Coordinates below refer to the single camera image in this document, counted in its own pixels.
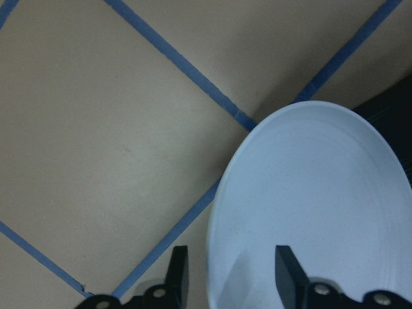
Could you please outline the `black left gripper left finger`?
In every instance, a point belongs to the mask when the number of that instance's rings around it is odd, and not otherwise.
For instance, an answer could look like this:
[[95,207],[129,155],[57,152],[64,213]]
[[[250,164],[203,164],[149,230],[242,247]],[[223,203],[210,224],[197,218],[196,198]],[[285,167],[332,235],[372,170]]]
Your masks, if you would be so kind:
[[189,255],[187,246],[173,248],[165,282],[169,308],[186,308],[189,293]]

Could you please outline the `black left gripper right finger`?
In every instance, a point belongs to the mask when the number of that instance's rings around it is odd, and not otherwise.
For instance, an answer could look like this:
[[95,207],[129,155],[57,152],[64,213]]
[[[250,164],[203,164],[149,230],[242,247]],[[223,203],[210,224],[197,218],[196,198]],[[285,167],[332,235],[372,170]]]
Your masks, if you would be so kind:
[[305,288],[310,280],[292,249],[287,245],[276,246],[275,278],[283,308],[302,308]]

